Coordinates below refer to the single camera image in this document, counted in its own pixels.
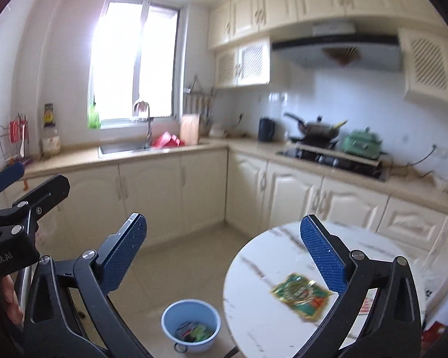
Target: range hood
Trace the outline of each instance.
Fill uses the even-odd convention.
[[[272,44],[272,50],[304,68],[360,68],[400,71],[397,36],[332,34]]]

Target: wooden cutting board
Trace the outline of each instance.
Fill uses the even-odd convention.
[[[187,146],[199,143],[199,114],[183,114],[181,116],[181,130],[179,139]]]

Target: frying pan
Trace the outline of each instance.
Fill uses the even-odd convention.
[[[292,113],[284,113],[284,116],[297,121],[297,126],[300,132],[306,137],[315,137],[319,139],[326,139],[329,141],[337,137],[340,133],[340,127],[344,126],[348,122],[348,120],[345,120],[335,125],[324,124],[322,122],[322,116],[318,116],[317,122],[306,123],[299,116],[296,116]]]

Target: window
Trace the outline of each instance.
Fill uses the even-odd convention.
[[[93,39],[92,97],[102,120],[127,121],[137,99],[152,117],[173,115],[179,10],[108,1]]]

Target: white marble tabletop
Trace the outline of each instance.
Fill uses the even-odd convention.
[[[339,236],[350,251],[359,249],[369,258],[382,261],[393,261],[400,255],[406,257],[391,240],[378,234],[331,222],[323,224],[330,234]],[[423,319],[423,281],[417,267],[411,262],[410,267]],[[247,358],[293,357],[337,300],[338,294],[334,292],[318,321],[303,320],[271,294],[271,289],[293,272],[327,288],[300,238],[300,222],[268,230],[254,238],[229,267],[223,292],[225,318],[235,343]],[[357,316],[343,347],[355,341],[366,317]]]

